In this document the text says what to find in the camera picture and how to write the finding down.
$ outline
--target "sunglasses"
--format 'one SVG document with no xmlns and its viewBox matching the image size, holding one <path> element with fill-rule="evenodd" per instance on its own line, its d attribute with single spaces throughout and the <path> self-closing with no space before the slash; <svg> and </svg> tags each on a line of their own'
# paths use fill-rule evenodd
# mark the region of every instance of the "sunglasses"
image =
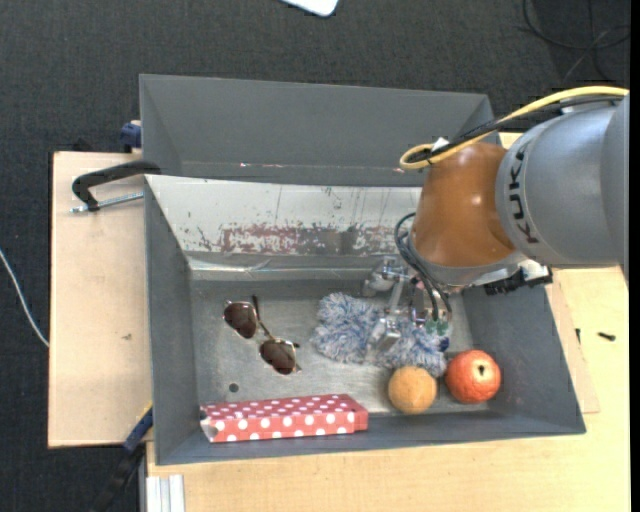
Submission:
<svg viewBox="0 0 640 512">
<path fill-rule="evenodd" d="M 227 307 L 224 309 L 225 322 L 246 339 L 253 338 L 259 325 L 267 337 L 260 344 L 262 359 L 281 375 L 300 371 L 301 368 L 296 364 L 296 348 L 299 345 L 282 338 L 276 338 L 271 334 L 260 319 L 258 298 L 253 295 L 252 300 L 253 304 L 227 301 Z"/>
</svg>

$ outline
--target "gray bin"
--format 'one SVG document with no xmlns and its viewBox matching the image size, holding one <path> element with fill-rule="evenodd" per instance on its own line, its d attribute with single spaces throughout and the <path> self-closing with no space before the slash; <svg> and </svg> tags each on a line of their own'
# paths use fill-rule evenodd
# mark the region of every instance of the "gray bin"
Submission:
<svg viewBox="0 0 640 512">
<path fill-rule="evenodd" d="M 491 117 L 486 97 L 153 76 L 142 77 L 141 94 L 145 159 L 175 176 L 148 177 L 145 185 L 159 464 L 585 431 L 542 288 L 492 297 L 472 289 L 452 298 L 449 350 L 481 348 L 503 371 L 501 391 L 480 405 L 458 404 L 441 385 L 426 413 L 398 414 L 386 397 L 387 370 L 334 363 L 307 343 L 318 300 L 337 290 L 357 296 L 372 266 L 393 253 L 393 224 L 415 208 L 423 179 L 395 172 L 399 155 L 430 137 L 454 136 L 486 122 Z M 231 191 L 246 198 L 242 204 L 229 199 Z M 313 191 L 317 201 L 306 209 L 294 204 L 285 222 L 278 210 L 283 194 Z M 341 199 L 325 210 L 319 191 Z M 397 199 L 389 201 L 394 194 Z M 375 197 L 376 204 L 362 197 Z M 380 216 L 373 218 L 376 205 Z M 302 231 L 312 229 L 309 216 L 317 214 L 313 229 L 324 243 L 305 250 L 265 250 L 255 239 L 253 245 L 224 246 L 220 233 L 233 225 L 234 209 L 249 211 L 235 225 L 242 233 L 255 227 L 252 212 L 256 219 L 261 215 L 262 226 L 293 223 L 298 215 Z M 372 228 L 360 232 L 366 250 L 353 243 L 358 226 Z M 270 330 L 302 345 L 301 374 L 282 378 L 269 371 L 257 356 L 257 344 L 234 339 L 221 321 L 225 299 L 247 300 L 252 294 L 260 297 Z M 234 392 L 230 383 L 236 384 Z M 359 401 L 370 411 L 369 429 L 210 444 L 200 428 L 203 402 L 323 392 L 348 393 Z"/>
</svg>

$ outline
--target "red apple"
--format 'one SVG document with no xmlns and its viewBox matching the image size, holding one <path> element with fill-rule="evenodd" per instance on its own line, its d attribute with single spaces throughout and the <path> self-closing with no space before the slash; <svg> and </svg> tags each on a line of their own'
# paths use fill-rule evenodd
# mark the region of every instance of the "red apple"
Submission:
<svg viewBox="0 0 640 512">
<path fill-rule="evenodd" d="M 502 374 L 495 360 L 483 350 L 465 350 L 447 366 L 445 384 L 456 400 L 465 404 L 485 402 L 497 393 Z"/>
</svg>

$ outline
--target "sunglasses frame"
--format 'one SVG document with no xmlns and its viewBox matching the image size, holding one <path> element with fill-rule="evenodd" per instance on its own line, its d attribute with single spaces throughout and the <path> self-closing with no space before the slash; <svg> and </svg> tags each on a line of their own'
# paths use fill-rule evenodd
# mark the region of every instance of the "sunglasses frame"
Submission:
<svg viewBox="0 0 640 512">
<path fill-rule="evenodd" d="M 246 301 L 231 301 L 231 300 L 227 300 L 226 301 L 226 307 L 224 309 L 225 313 L 227 311 L 227 309 L 231 306 L 244 306 L 247 307 L 247 309 L 249 311 L 251 311 L 253 313 L 253 316 L 255 318 L 256 321 L 256 328 L 258 327 L 258 325 L 262 328 L 262 330 L 264 331 L 265 336 L 267 337 L 266 340 L 263 340 L 261 342 L 258 342 L 260 344 L 260 357 L 262 357 L 263 361 L 265 361 L 266 363 L 268 363 L 273 369 L 274 371 L 276 371 L 278 374 L 280 375 L 290 375 L 292 373 L 297 373 L 299 371 L 302 370 L 302 368 L 300 368 L 300 366 L 297 363 L 297 357 L 296 357 L 296 348 L 299 348 L 300 345 L 298 345 L 297 343 L 293 343 L 292 341 L 289 340 L 285 340 L 284 338 L 278 338 L 276 336 L 274 336 L 273 334 L 271 334 L 271 331 L 269 331 L 269 329 L 267 329 L 267 326 L 264 325 L 264 322 L 262 321 L 262 319 L 260 318 L 260 310 L 258 308 L 258 297 L 256 297 L 255 295 L 251 296 L 251 299 L 253 301 L 253 304 L 251 302 L 246 302 Z M 231 327 L 238 335 L 242 336 L 244 339 L 252 339 L 255 336 L 255 331 L 254 333 L 247 337 L 244 336 L 243 334 L 241 334 L 238 330 L 238 328 L 233 327 L 233 325 L 231 325 L 231 323 L 227 320 L 227 316 L 226 314 L 222 315 L 222 318 L 224 319 L 225 323 Z M 276 368 L 273 365 L 273 362 L 268 361 L 264 355 L 263 355 L 263 347 L 265 346 L 265 344 L 267 343 L 274 343 L 274 344 L 282 344 L 282 345 L 286 345 L 288 347 L 290 347 L 291 352 L 293 353 L 293 361 L 294 361 L 294 366 L 291 369 L 291 371 L 289 372 L 282 372 L 280 371 L 278 368 Z"/>
</svg>

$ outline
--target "gray carpet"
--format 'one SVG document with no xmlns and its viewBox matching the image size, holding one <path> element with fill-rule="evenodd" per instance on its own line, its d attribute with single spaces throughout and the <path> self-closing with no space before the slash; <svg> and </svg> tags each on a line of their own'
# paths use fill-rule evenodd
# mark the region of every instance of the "gray carpet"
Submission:
<svg viewBox="0 0 640 512">
<path fill-rule="evenodd" d="M 530 2 L 566 46 L 630 23 L 630 0 L 591 0 L 593 23 L 588 5 Z M 49 152 L 79 138 L 121 151 L 139 73 L 479 92 L 496 114 L 630 81 L 629 41 L 597 55 L 545 42 L 520 0 L 341 0 L 329 19 L 277 0 L 0 0 L 0 26 L 0 247 L 45 332 Z M 0 267 L 0 511 L 87 510 L 118 460 L 114 447 L 47 449 L 47 384 L 48 353 Z M 135 509 L 133 486 L 114 510 Z"/>
</svg>

